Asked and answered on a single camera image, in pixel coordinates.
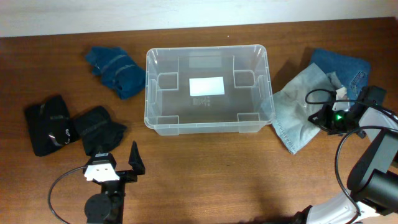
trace white wall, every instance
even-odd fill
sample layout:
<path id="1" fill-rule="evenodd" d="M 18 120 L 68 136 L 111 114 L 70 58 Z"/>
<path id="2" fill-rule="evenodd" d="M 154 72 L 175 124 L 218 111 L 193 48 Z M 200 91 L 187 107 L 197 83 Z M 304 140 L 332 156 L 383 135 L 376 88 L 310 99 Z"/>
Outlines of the white wall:
<path id="1" fill-rule="evenodd" d="M 398 16 L 398 0 L 0 0 L 0 36 Z"/>

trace clear plastic bin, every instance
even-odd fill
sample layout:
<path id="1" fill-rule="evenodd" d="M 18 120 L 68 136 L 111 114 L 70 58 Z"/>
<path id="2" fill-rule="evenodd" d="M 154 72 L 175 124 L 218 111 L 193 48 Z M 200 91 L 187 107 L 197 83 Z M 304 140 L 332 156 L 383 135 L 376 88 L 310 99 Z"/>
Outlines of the clear plastic bin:
<path id="1" fill-rule="evenodd" d="M 255 133 L 275 118 L 261 45 L 150 49 L 144 122 L 159 135 Z"/>

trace folded clothing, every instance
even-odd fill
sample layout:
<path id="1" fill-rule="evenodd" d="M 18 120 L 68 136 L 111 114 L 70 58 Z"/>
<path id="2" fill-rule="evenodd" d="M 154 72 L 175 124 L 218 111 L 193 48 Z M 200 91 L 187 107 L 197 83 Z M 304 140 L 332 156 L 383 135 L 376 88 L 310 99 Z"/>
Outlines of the folded clothing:
<path id="1" fill-rule="evenodd" d="M 350 100 L 356 100 L 362 87 L 368 85 L 371 65 L 360 58 L 315 49 L 311 63 L 318 65 L 324 73 L 336 72 L 341 84 L 347 88 L 347 97 Z"/>
<path id="2" fill-rule="evenodd" d="M 101 83 L 124 100 L 145 87 L 146 73 L 123 49 L 93 47 L 86 61 L 94 66 L 93 74 L 101 75 Z"/>
<path id="3" fill-rule="evenodd" d="M 123 138 L 126 127 L 111 121 L 105 108 L 97 106 L 73 120 L 87 156 L 112 151 Z"/>
<path id="4" fill-rule="evenodd" d="M 25 109 L 30 141 L 36 156 L 46 156 L 79 139 L 60 95 Z"/>
<path id="5" fill-rule="evenodd" d="M 330 79 L 313 63 L 273 96 L 276 117 L 272 126 L 292 154 L 308 144 L 320 130 L 308 121 L 308 117 L 320 110 L 322 105 L 308 105 L 305 102 L 305 95 L 317 88 L 334 90 Z M 317 92 L 309 95 L 308 100 L 327 101 L 329 97 L 328 93 Z"/>

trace black folded garment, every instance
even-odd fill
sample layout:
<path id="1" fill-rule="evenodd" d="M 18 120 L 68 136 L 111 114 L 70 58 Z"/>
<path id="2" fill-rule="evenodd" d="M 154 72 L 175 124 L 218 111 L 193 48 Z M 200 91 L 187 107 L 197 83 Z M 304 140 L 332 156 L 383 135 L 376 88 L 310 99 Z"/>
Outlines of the black folded garment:
<path id="1" fill-rule="evenodd" d="M 36 156 L 46 156 L 79 139 L 60 95 L 26 108 L 25 117 Z"/>
<path id="2" fill-rule="evenodd" d="M 73 123 L 83 139 L 87 156 L 112 151 L 119 145 L 126 130 L 124 125 L 111 121 L 109 113 L 102 106 L 74 119 Z"/>

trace wooden table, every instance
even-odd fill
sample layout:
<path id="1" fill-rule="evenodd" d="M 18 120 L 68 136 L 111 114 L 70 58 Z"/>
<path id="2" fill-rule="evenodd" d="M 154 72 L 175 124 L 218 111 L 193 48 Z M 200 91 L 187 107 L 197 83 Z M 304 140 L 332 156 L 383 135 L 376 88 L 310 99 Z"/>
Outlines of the wooden table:
<path id="1" fill-rule="evenodd" d="M 333 169 L 340 137 L 319 133 L 295 156 L 272 126 L 254 134 L 162 137 L 144 124 L 144 91 L 120 100 L 91 74 L 83 58 L 92 46 L 120 46 L 145 68 L 146 52 L 153 47 L 243 44 L 267 48 L 274 93 L 308 65 L 314 48 L 363 58 L 372 66 L 370 84 L 387 90 L 384 106 L 398 111 L 398 26 L 393 18 L 0 39 L 0 222 L 58 223 L 47 206 L 49 187 L 89 159 L 81 141 L 34 156 L 22 109 L 56 93 L 72 116 L 103 105 L 115 121 L 128 126 L 112 152 L 118 170 L 130 168 L 130 147 L 137 141 L 147 173 L 126 186 L 125 223 L 289 217 L 340 193 Z M 356 136 L 349 139 L 340 160 L 342 178 L 368 144 Z M 79 172 L 56 186 L 52 201 L 63 218 L 85 223 L 85 202 L 99 192 Z M 396 214 L 365 220 L 397 222 Z"/>

